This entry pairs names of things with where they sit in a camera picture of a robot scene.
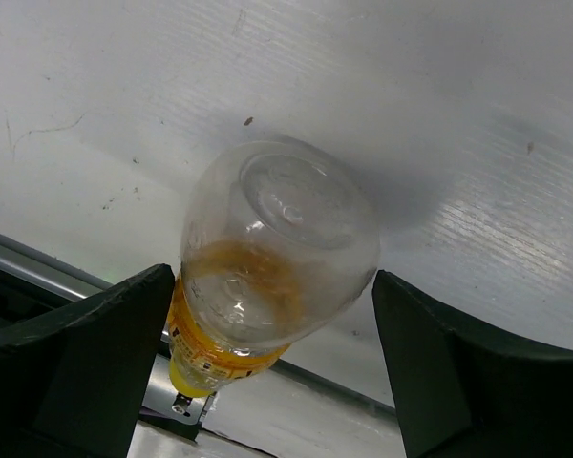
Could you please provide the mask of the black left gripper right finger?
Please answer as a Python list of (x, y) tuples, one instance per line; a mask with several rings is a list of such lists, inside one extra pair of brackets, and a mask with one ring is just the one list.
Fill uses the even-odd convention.
[(524, 338), (380, 271), (372, 301), (410, 457), (573, 457), (573, 350)]

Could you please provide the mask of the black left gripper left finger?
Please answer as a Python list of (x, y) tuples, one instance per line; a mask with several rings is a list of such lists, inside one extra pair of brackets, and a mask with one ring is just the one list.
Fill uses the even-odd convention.
[(0, 317), (0, 457), (124, 457), (175, 277), (149, 267), (34, 318)]

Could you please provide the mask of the orange label bottle yellow cap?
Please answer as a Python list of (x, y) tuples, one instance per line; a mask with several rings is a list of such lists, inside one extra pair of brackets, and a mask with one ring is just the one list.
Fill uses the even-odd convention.
[(169, 378), (208, 396), (272, 367), (371, 282), (377, 218), (346, 165), (295, 141), (253, 141), (209, 164), (181, 233), (166, 325)]

